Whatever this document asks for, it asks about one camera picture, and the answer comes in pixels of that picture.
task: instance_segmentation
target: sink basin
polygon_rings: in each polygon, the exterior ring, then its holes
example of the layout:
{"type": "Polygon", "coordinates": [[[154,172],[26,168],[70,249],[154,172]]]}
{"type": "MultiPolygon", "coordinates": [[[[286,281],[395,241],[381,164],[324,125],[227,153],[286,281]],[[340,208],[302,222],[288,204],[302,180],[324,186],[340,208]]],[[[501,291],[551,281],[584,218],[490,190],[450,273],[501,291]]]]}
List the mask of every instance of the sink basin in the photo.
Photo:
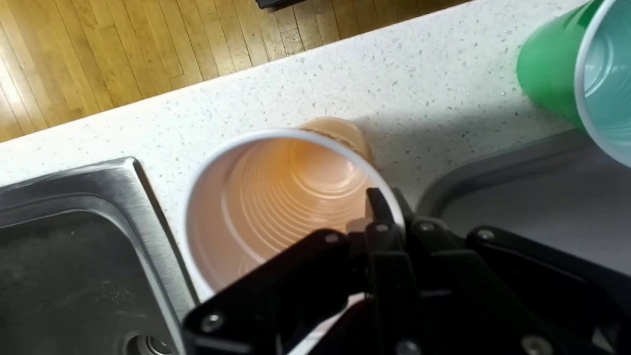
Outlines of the sink basin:
{"type": "Polygon", "coordinates": [[[494,226],[631,275],[631,170],[567,133],[438,180],[417,214],[458,235],[494,226]]]}
{"type": "Polygon", "coordinates": [[[0,190],[3,354],[184,355],[196,305],[137,161],[0,190]]]}

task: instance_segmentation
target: wooden floor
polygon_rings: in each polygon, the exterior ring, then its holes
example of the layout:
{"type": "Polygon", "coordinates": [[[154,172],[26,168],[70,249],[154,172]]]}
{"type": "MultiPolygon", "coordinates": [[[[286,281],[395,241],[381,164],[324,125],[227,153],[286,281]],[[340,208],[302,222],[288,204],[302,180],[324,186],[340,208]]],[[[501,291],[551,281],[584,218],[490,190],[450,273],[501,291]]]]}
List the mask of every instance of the wooden floor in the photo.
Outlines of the wooden floor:
{"type": "Polygon", "coordinates": [[[464,0],[0,0],[0,143],[464,0]]]}

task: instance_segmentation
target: green cup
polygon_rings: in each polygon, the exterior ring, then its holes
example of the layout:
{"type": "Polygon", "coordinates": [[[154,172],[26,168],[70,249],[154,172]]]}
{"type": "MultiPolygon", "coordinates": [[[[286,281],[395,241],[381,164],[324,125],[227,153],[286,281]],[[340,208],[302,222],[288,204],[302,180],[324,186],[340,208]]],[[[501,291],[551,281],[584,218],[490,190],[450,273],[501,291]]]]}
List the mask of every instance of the green cup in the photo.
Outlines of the green cup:
{"type": "Polygon", "coordinates": [[[535,32],[517,62],[517,80],[537,105],[582,127],[574,82],[584,34],[604,0],[588,3],[535,32]]]}

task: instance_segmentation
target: orange plastic cup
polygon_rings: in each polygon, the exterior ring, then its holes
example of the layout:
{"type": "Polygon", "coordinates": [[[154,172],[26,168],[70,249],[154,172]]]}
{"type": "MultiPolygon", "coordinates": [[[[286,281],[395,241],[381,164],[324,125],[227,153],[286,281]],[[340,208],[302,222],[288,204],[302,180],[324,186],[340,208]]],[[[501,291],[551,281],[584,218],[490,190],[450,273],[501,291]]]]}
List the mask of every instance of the orange plastic cup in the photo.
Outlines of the orange plastic cup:
{"type": "Polygon", "coordinates": [[[367,220],[367,188],[393,190],[369,164],[363,133],[342,119],[243,137],[206,164],[188,202],[188,243],[217,293],[316,230],[367,220]]]}

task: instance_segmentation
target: countertop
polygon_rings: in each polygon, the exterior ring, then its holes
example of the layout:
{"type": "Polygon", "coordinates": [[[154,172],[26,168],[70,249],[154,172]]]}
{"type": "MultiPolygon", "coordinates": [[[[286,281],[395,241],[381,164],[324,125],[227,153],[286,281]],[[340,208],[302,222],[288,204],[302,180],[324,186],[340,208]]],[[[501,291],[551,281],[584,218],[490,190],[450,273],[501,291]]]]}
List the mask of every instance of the countertop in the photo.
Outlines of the countertop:
{"type": "MultiPolygon", "coordinates": [[[[417,206],[468,163],[568,131],[521,93],[521,44],[578,0],[478,0],[302,56],[0,145],[0,186],[137,157],[176,241],[196,172],[235,137],[356,121],[377,168],[417,206]]],[[[214,293],[192,269],[202,299],[214,293]]]]}

